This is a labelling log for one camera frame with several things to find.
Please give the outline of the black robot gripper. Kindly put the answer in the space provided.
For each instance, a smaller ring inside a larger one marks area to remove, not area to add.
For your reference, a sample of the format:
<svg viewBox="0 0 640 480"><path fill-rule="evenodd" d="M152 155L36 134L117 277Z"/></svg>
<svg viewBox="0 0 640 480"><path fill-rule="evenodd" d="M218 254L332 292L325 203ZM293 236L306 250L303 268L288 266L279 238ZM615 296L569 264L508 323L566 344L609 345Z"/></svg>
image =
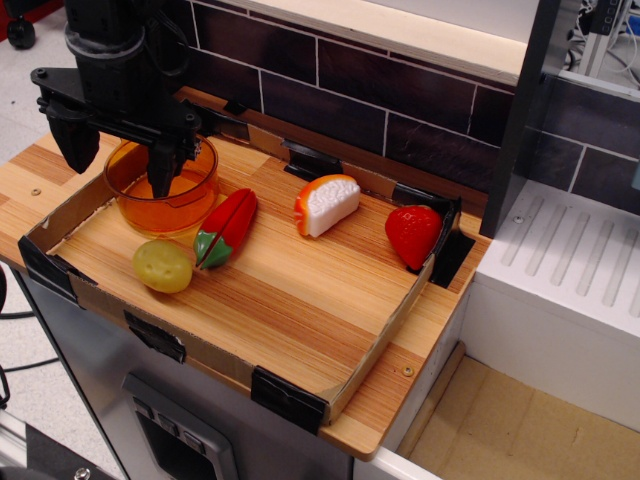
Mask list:
<svg viewBox="0 0 640 480"><path fill-rule="evenodd" d="M154 198L170 196L173 179L199 154L200 119L173 98L151 55L147 32L121 42L95 41L72 30L66 45L74 68L39 67L39 110L68 166L84 173L99 151L102 132L148 148L147 179Z"/></svg>

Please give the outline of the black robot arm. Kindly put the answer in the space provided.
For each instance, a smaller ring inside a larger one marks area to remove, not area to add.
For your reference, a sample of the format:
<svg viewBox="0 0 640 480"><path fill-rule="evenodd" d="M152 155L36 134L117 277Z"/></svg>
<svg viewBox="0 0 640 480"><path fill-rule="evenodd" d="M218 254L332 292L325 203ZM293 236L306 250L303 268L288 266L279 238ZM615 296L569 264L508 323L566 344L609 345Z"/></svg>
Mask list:
<svg viewBox="0 0 640 480"><path fill-rule="evenodd" d="M73 68L40 67L37 103L67 164L87 170L108 133L148 150L147 178L168 196L184 163L199 153L200 117L164 85L160 28L188 45L160 1L67 1L65 42Z"/></svg>

